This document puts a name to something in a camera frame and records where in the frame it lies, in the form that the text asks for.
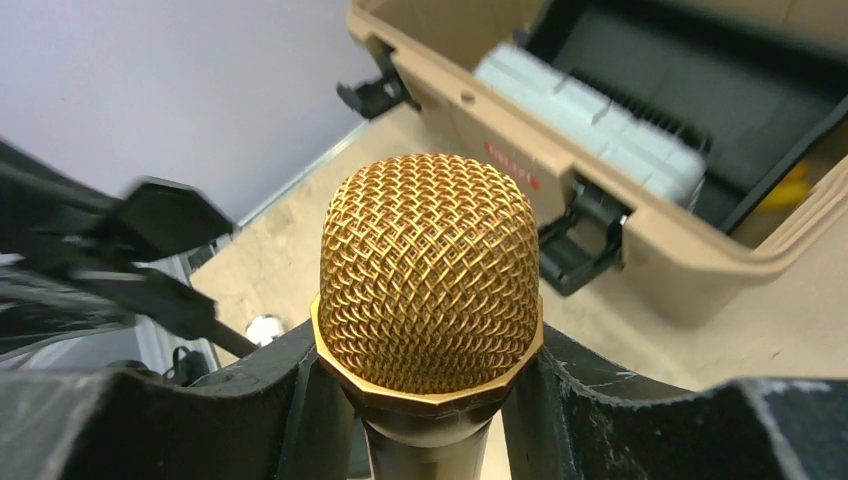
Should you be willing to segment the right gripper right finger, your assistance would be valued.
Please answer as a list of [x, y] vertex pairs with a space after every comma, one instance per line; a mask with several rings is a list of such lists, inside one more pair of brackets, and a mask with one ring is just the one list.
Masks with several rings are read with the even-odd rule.
[[847, 384], [743, 378], [691, 392], [567, 335], [544, 345], [502, 409], [516, 479], [843, 479]]

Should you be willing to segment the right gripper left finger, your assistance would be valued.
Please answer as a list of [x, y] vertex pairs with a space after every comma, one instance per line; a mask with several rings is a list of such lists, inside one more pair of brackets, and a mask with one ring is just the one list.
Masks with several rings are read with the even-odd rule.
[[189, 387], [5, 372], [5, 479], [342, 479], [353, 409], [303, 323]]

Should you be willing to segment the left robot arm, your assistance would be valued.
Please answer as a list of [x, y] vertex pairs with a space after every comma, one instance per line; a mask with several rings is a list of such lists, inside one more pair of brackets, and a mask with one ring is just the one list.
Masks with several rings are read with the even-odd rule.
[[1, 249], [21, 266], [144, 315], [170, 333], [199, 338], [243, 358], [256, 347], [217, 318], [213, 300], [151, 268], [206, 246], [233, 223], [198, 190], [145, 177], [114, 198], [1, 144]]

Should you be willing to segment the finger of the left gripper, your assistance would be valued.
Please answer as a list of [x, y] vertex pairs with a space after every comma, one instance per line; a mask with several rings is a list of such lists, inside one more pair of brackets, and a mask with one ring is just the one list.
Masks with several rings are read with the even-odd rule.
[[234, 224], [198, 190], [149, 177], [86, 233], [101, 252], [153, 262], [233, 233]]
[[132, 264], [121, 269], [87, 266], [68, 272], [72, 283], [186, 339], [206, 339], [243, 358], [257, 349], [244, 335], [219, 321], [215, 302], [187, 284], [148, 267]]

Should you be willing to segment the gold microphone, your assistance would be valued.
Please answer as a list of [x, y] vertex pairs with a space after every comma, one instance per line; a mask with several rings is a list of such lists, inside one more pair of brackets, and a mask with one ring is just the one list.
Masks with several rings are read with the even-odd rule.
[[539, 240], [516, 182], [461, 155], [370, 163], [333, 194], [311, 321], [377, 479], [477, 479], [543, 344]]

